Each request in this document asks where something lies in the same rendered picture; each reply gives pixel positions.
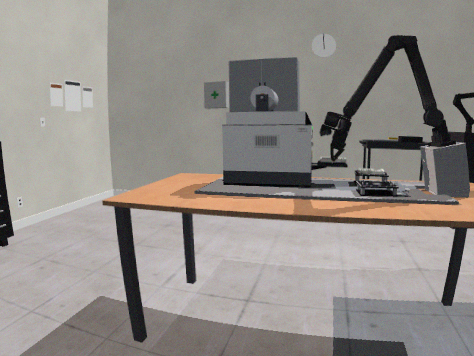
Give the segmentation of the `white roll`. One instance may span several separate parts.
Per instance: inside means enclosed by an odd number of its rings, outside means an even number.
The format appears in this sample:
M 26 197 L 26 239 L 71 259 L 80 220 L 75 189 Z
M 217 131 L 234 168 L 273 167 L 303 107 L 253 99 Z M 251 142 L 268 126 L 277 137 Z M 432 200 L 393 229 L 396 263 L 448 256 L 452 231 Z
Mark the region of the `white roll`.
M 252 105 L 256 108 L 256 95 L 258 94 L 268 94 L 269 95 L 269 111 L 276 108 L 278 105 L 278 96 L 275 92 L 267 86 L 258 86 L 256 87 L 250 96 Z

